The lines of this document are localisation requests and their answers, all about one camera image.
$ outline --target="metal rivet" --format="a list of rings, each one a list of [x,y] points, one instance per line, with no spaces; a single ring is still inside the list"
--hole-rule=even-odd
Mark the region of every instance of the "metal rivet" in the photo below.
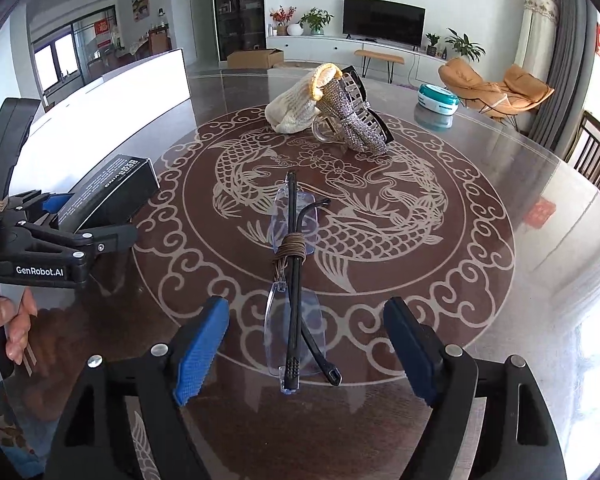
[[[462,349],[458,345],[445,346],[445,352],[451,357],[460,357],[462,355]]]
[[[158,343],[151,347],[151,355],[155,357],[162,357],[169,351],[169,347],[164,343]]]
[[[526,366],[526,361],[519,355],[513,354],[511,356],[511,364],[516,368],[524,368]]]
[[[102,356],[101,355],[97,355],[97,354],[96,355],[92,355],[87,360],[87,366],[89,368],[97,368],[101,364],[102,364]]]

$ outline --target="human hand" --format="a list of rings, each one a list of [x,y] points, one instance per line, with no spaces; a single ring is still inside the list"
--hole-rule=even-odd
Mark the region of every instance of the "human hand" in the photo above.
[[[28,288],[24,290],[17,311],[11,300],[0,298],[0,327],[8,324],[5,351],[7,357],[17,364],[22,364],[23,352],[29,343],[30,316],[37,315],[36,301]]]

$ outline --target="television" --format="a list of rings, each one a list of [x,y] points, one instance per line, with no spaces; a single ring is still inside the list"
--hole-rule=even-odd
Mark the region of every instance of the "television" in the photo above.
[[[423,30],[421,7],[386,0],[344,0],[344,34],[420,46]]]

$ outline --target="dark glass display cabinet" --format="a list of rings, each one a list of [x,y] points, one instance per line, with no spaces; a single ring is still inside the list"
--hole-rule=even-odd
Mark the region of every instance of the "dark glass display cabinet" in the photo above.
[[[220,59],[235,50],[265,48],[264,0],[214,0]]]

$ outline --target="black box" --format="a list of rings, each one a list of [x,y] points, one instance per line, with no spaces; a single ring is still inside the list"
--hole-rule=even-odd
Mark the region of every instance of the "black box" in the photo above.
[[[158,189],[148,158],[117,155],[62,206],[57,228],[75,233],[128,222]]]

